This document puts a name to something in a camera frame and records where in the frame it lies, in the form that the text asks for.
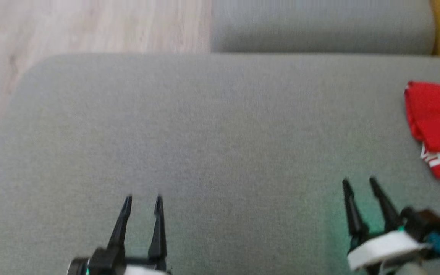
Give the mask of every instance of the gray sofa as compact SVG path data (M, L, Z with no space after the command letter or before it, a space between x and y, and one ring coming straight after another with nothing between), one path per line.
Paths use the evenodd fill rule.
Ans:
M432 53L429 0L214 0L213 52Z
M175 275L351 274L342 179L382 228L368 178L440 213L440 180L405 119L440 59L71 55L32 68L0 122L0 275L65 274L105 245L134 195L146 254L164 196ZM440 274L440 261L425 264Z

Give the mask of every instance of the red cloth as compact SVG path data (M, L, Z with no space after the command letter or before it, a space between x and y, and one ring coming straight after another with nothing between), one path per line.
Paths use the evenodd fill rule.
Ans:
M409 82L405 105L412 135L423 142L426 151L440 152L440 85ZM428 163L435 176L440 177L440 162Z

